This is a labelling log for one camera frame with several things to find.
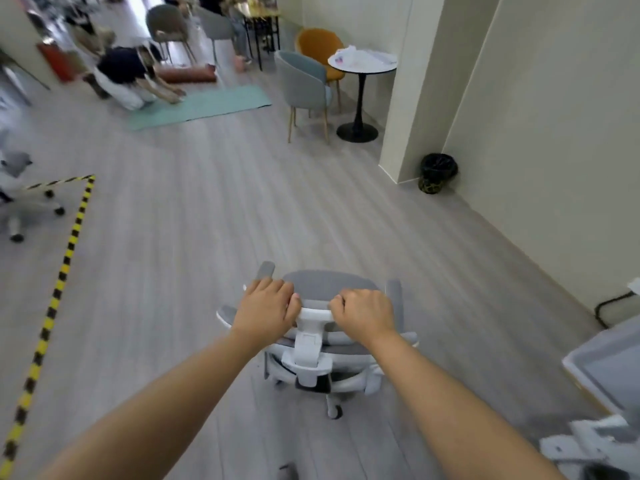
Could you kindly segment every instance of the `trash can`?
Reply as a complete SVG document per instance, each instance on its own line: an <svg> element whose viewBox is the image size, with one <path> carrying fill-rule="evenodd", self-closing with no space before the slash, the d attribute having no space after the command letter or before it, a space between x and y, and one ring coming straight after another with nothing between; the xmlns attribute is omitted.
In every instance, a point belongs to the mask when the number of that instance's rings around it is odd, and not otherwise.
<svg viewBox="0 0 640 480"><path fill-rule="evenodd" d="M458 164L452 156L429 153L420 163L418 187L426 194L436 194L457 174Z"/></svg>

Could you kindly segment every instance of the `hand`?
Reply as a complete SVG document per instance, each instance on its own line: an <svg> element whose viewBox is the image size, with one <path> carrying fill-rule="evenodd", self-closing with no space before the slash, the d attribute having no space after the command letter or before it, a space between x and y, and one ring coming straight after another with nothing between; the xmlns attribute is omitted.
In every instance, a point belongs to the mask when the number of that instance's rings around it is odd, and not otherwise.
<svg viewBox="0 0 640 480"><path fill-rule="evenodd" d="M166 97L167 103L169 104L178 104L180 102L180 98L173 93L167 94L165 97Z"/></svg>
<svg viewBox="0 0 640 480"><path fill-rule="evenodd" d="M329 309L338 326L370 351L380 339L397 334L394 307L382 291L342 290Z"/></svg>
<svg viewBox="0 0 640 480"><path fill-rule="evenodd" d="M281 338L301 309L302 301L293 293L293 283L271 278L254 280L244 292L230 333L257 353Z"/></svg>
<svg viewBox="0 0 640 480"><path fill-rule="evenodd" d="M178 86L172 86L171 92L177 96L186 96L187 92L183 88L179 88Z"/></svg>

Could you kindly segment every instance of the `round table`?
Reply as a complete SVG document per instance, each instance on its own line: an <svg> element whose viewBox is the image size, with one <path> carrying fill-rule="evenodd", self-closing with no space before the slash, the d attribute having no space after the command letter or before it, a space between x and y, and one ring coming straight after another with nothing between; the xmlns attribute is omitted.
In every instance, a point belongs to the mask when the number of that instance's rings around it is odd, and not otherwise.
<svg viewBox="0 0 640 480"><path fill-rule="evenodd" d="M395 71L398 65L397 58L393 54L374 52L372 50L355 50L349 55L343 55L342 58L346 60L340 60L340 54L332 55L328 60L329 65L342 72L358 74L360 84L358 87L356 118L352 123L340 125L336 133L341 139L352 143L373 141L378 137L378 130L362 122L364 83L370 74L384 74Z"/></svg>

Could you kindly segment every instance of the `white pants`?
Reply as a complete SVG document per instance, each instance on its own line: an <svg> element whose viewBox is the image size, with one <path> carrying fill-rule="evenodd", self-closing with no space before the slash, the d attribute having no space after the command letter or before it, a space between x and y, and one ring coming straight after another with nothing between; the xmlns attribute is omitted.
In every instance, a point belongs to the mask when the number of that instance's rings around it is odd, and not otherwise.
<svg viewBox="0 0 640 480"><path fill-rule="evenodd" d="M93 70L93 74L100 87L130 111L140 109L145 103L150 103L157 99L156 96L139 87L137 84L116 84L112 82L111 79L97 68Z"/></svg>

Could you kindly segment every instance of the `yellow table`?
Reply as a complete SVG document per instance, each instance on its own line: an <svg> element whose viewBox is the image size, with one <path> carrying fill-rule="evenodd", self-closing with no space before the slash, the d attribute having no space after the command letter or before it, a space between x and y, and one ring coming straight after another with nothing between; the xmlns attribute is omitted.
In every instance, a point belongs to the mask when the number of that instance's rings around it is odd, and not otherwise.
<svg viewBox="0 0 640 480"><path fill-rule="evenodd" d="M260 56L260 41L258 39L258 31L260 28L264 28L264 33L267 37L271 36L271 46L268 52L275 51L275 42L273 35L278 36L278 50L280 49L280 22L278 17L280 16L280 10L277 7L267 7L260 4L238 3L234 6L236 10L244 17L244 30L246 31L246 37L249 39L249 25L251 24L253 34L255 35L255 49L258 53L258 65L262 70L262 57ZM275 21L275 30L273 29L272 19ZM253 51L251 49L251 42L249 41L249 54L253 58Z"/></svg>

